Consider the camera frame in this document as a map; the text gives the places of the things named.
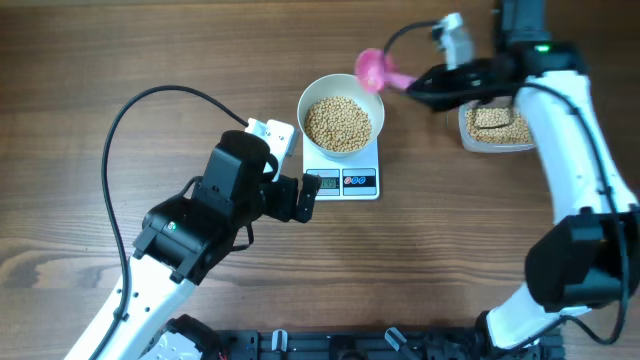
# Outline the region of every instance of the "kitchen scale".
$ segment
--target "kitchen scale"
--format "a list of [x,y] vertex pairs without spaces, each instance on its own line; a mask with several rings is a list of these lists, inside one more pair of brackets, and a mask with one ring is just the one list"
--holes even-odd
[[378,140],[356,154],[329,158],[302,141],[302,167],[305,173],[322,178],[316,201],[375,200],[380,196]]

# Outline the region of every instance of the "clear plastic container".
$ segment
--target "clear plastic container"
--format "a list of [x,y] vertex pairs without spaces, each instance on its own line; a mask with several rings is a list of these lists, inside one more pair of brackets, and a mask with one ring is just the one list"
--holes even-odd
[[[504,152],[531,150],[536,147],[535,144],[493,144],[493,143],[474,140],[473,137],[471,137],[471,134],[469,134],[469,132],[467,131],[467,110],[473,109],[474,107],[476,107],[476,103],[477,102],[475,101],[466,103],[460,106],[458,110],[460,136],[462,136],[462,146],[464,146],[465,149],[473,152],[504,153]],[[510,97],[499,97],[499,98],[495,98],[492,102],[488,104],[478,106],[478,108],[508,109],[510,104],[511,104]]]

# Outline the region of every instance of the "white bowl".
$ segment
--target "white bowl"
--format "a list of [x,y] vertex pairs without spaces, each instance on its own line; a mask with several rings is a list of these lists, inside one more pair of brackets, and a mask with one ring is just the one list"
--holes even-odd
[[[327,150],[314,143],[313,140],[311,140],[304,132],[304,123],[307,120],[307,113],[311,106],[324,98],[333,96],[344,96],[352,99],[369,115],[369,121],[371,121],[371,135],[369,136],[369,141],[367,141],[365,146],[362,148],[346,152]],[[369,146],[378,137],[382,130],[382,125],[384,124],[384,105],[382,105],[380,96],[366,92],[360,86],[355,76],[348,74],[327,75],[314,81],[302,93],[300,101],[298,102],[298,124],[300,125],[300,129],[304,136],[309,140],[313,147],[318,149],[318,151],[329,157],[347,157],[362,151],[362,149]]]

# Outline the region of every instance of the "plastic container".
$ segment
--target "plastic container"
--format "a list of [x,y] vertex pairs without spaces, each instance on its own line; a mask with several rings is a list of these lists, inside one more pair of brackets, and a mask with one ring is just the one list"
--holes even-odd
[[[469,132],[467,131],[467,110],[475,108],[476,104],[477,104],[477,101],[472,101],[470,103],[466,103],[460,106],[458,110],[458,118],[460,123],[459,124],[460,136],[462,136],[462,146],[465,149],[473,152],[483,152],[483,153],[505,153],[505,152],[531,150],[536,147],[535,144],[493,144],[493,143],[474,140],[473,137],[471,137],[471,134],[469,134]],[[510,104],[511,104],[510,97],[499,97],[499,98],[495,98],[492,102],[488,104],[478,106],[478,108],[508,109]]]
[[[307,120],[307,113],[311,106],[324,98],[333,96],[344,96],[353,99],[369,115],[371,135],[369,136],[369,141],[362,148],[346,152],[327,150],[314,143],[304,132],[304,123]],[[380,135],[382,125],[384,125],[384,105],[382,105],[380,96],[366,92],[355,76],[348,74],[327,75],[311,83],[302,93],[298,102],[298,124],[309,143],[318,151],[329,157],[347,157],[362,151]]]

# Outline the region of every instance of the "green led light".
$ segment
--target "green led light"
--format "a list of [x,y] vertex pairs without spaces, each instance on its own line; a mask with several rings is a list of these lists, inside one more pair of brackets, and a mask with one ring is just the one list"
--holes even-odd
[[537,52],[549,52],[551,45],[536,45]]

